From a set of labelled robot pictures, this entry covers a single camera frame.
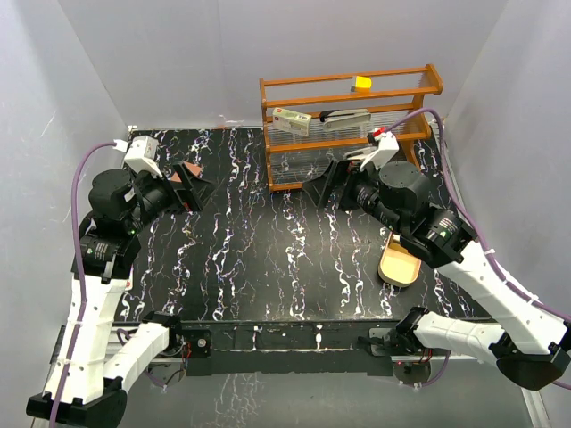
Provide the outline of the pink leather card holder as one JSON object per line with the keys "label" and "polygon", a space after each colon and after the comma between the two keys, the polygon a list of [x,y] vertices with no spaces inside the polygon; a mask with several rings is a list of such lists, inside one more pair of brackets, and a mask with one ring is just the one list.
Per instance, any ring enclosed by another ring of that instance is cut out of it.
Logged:
{"label": "pink leather card holder", "polygon": [[[200,177],[203,173],[203,169],[196,164],[193,164],[191,162],[188,161],[183,161],[183,164],[186,166],[186,168],[195,176]],[[171,178],[170,178],[171,182],[176,182],[176,183],[180,183],[181,179],[179,178],[179,175],[177,172],[175,172]]]}

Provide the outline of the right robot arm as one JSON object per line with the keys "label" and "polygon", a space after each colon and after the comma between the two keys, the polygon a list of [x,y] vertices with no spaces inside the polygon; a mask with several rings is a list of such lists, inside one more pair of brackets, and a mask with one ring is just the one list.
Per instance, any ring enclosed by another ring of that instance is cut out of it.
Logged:
{"label": "right robot arm", "polygon": [[497,366],[531,391],[557,383],[570,365],[570,324],[510,290],[492,269],[475,230],[454,211],[432,201],[430,180],[407,161],[377,169],[350,160],[333,161],[302,185],[322,208],[337,186],[340,210],[361,209],[400,237],[413,257],[450,278],[492,317],[475,323],[414,307],[389,337],[410,354],[447,350]]}

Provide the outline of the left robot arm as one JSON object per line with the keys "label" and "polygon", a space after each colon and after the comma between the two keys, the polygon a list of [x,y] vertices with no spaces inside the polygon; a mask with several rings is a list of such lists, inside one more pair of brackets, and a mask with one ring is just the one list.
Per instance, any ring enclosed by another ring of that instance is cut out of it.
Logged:
{"label": "left robot arm", "polygon": [[115,311],[141,248],[139,233],[163,213],[203,210],[215,189],[186,162],[175,163],[174,171],[166,178],[146,170],[109,169],[93,179],[92,209],[74,223],[77,250],[61,348],[45,388],[28,400],[28,416],[77,427],[116,427],[129,390],[152,360],[182,350],[179,317],[153,311],[112,358],[106,356]]}

